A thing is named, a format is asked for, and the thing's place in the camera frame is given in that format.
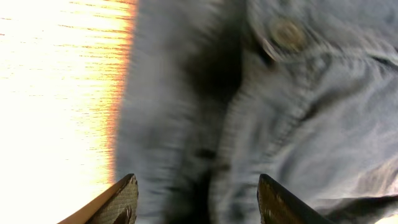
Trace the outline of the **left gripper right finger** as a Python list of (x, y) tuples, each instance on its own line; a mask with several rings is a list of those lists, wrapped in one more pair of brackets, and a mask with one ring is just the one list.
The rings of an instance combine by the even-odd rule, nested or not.
[(259, 176), (257, 201), (262, 224), (333, 224), (267, 174)]

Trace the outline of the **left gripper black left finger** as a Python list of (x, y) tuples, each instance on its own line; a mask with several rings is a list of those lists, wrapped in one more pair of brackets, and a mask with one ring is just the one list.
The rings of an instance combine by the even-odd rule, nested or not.
[(128, 174), (59, 224), (135, 224), (138, 195), (136, 176)]

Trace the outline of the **dark blue shorts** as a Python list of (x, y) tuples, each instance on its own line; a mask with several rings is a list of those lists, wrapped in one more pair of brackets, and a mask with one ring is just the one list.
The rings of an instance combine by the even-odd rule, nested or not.
[(138, 223), (259, 223), (267, 174), (335, 223), (397, 213), (397, 1), (139, 1), (116, 141)]

